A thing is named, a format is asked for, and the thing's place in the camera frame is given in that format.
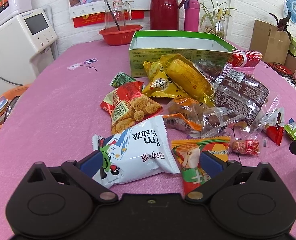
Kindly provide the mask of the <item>green blue snack packet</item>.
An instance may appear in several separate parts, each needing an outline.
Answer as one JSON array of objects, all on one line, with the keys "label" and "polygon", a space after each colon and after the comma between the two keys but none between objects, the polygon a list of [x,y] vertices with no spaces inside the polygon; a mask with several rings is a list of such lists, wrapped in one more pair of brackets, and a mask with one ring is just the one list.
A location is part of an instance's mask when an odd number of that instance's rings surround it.
[{"label": "green blue snack packet", "polygon": [[291,140],[296,141],[296,121],[291,118],[284,126],[284,130]]}]

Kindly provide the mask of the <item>red white chocolate ball packet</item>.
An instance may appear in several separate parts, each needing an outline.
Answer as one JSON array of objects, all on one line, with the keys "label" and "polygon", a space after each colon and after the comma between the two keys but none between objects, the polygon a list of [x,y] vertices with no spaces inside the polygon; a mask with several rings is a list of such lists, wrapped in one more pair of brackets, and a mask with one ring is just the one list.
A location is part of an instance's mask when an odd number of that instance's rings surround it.
[{"label": "red white chocolate ball packet", "polygon": [[285,109],[276,108],[268,117],[264,125],[264,132],[276,145],[280,145],[283,139]]}]

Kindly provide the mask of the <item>small red peanut packet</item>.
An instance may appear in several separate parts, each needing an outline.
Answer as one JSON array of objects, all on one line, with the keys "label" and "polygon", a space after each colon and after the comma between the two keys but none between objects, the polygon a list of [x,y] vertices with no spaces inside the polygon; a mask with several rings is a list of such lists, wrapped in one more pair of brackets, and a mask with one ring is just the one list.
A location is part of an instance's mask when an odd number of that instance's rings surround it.
[{"label": "small red peanut packet", "polygon": [[256,139],[237,139],[232,143],[232,151],[243,155],[258,155],[261,150],[261,142]]}]

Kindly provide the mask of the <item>white blue snack bag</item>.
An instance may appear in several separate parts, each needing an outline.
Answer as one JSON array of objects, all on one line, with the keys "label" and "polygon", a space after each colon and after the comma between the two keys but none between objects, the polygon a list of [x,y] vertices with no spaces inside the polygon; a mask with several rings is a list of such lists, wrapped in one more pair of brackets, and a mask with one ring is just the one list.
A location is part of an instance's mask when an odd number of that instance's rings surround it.
[{"label": "white blue snack bag", "polygon": [[110,137],[95,134],[92,145],[93,150],[102,152],[103,163],[90,177],[108,189],[115,184],[130,183],[162,172],[180,173],[160,115]]}]

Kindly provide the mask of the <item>brown label clear snack bag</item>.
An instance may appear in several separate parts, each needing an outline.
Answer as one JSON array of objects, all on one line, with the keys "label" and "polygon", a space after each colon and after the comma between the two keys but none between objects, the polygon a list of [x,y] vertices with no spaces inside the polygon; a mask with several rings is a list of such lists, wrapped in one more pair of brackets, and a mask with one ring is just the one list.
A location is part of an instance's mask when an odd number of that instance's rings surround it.
[{"label": "brown label clear snack bag", "polygon": [[269,95],[266,86],[255,78],[230,69],[220,82],[213,98],[217,107],[225,107],[244,116],[249,126],[259,114]]}]

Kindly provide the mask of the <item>clear orange pastry packet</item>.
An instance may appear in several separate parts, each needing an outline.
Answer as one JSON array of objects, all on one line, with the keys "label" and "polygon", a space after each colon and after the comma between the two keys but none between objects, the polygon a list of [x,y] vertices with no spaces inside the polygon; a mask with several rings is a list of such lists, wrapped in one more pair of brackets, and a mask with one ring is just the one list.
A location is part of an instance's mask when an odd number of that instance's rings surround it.
[{"label": "clear orange pastry packet", "polygon": [[208,107],[186,96],[172,99],[161,115],[167,128],[204,135],[213,129],[225,128],[243,119],[242,114],[226,107]]}]

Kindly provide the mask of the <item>red fried snack bag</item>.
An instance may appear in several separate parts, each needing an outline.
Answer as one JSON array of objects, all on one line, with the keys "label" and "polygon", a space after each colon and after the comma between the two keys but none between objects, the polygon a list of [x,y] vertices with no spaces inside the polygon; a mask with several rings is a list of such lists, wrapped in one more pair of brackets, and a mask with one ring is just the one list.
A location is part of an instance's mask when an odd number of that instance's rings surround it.
[{"label": "red fried snack bag", "polygon": [[157,114],[162,106],[141,91],[143,82],[132,81],[108,93],[100,107],[111,117],[111,133],[116,134]]}]

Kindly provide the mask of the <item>red noodle packet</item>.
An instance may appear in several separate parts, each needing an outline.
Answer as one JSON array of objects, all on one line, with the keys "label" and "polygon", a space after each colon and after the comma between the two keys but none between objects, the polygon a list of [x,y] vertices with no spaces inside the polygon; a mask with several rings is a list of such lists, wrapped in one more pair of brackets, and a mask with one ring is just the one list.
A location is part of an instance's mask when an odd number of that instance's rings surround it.
[{"label": "red noodle packet", "polygon": [[234,49],[228,62],[233,67],[255,67],[261,58],[262,54],[259,51]]}]

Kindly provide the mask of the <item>yellow corn snack bag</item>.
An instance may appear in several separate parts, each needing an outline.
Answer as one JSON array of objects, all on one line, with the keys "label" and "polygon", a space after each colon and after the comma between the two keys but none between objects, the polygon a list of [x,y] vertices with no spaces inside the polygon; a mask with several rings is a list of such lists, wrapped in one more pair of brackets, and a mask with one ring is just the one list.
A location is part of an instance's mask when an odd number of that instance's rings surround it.
[{"label": "yellow corn snack bag", "polygon": [[170,79],[193,99],[211,106],[215,90],[193,62],[181,54],[162,55],[160,62]]}]

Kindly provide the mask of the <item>small green snack packet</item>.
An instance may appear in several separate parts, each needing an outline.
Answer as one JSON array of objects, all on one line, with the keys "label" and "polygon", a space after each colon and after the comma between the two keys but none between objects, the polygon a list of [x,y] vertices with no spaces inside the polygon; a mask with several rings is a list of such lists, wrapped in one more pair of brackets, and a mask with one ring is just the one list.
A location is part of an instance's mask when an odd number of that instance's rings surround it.
[{"label": "small green snack packet", "polygon": [[119,72],[115,77],[113,77],[112,81],[110,82],[110,86],[113,88],[118,88],[126,83],[135,82],[136,79],[129,76],[124,72]]}]

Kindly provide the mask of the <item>yellow chips bag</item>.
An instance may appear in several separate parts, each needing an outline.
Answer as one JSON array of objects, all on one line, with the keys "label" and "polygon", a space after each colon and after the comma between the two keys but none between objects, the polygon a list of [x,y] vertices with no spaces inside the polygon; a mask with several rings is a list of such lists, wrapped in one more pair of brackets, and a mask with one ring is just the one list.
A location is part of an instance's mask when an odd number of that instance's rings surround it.
[{"label": "yellow chips bag", "polygon": [[142,93],[148,97],[176,98],[177,96],[188,96],[181,90],[172,79],[164,72],[160,61],[144,61],[143,67],[149,78],[149,84]]}]

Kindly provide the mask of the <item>glass vase with plant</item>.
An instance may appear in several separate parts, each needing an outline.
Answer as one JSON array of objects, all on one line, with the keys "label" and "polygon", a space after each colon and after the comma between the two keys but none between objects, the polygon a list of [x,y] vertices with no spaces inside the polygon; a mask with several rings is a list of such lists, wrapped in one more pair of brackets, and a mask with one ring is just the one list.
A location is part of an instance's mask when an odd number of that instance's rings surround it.
[{"label": "glass vase with plant", "polygon": [[232,17],[232,11],[236,11],[237,9],[229,6],[227,2],[209,1],[209,5],[205,4],[205,0],[200,2],[202,15],[199,23],[199,31],[225,38],[225,21]]}]

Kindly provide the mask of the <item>green cardboard box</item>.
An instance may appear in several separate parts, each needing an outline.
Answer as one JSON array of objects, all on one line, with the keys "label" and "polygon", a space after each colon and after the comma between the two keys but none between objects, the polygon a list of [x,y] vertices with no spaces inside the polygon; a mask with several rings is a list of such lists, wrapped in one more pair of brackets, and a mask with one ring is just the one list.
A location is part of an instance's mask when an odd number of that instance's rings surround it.
[{"label": "green cardboard box", "polygon": [[215,34],[179,30],[136,31],[129,47],[133,77],[145,77],[145,61],[158,61],[166,54],[181,54],[192,62],[200,59],[225,65],[235,46]]}]

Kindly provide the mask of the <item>pink thermos bottle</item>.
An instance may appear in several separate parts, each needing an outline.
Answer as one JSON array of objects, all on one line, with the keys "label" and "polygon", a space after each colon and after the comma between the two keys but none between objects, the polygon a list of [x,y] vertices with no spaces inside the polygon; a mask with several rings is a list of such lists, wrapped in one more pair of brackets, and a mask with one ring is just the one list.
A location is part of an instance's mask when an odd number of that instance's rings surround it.
[{"label": "pink thermos bottle", "polygon": [[198,0],[186,0],[184,3],[184,31],[198,31],[200,3]]}]

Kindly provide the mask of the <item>dark red thermos jug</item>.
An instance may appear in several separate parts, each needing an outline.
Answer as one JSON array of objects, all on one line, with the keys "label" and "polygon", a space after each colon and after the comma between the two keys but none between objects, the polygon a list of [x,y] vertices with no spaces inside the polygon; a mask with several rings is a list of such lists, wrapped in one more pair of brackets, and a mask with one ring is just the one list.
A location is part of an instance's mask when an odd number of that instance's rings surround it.
[{"label": "dark red thermos jug", "polygon": [[185,0],[151,0],[150,29],[179,30],[179,10]]}]

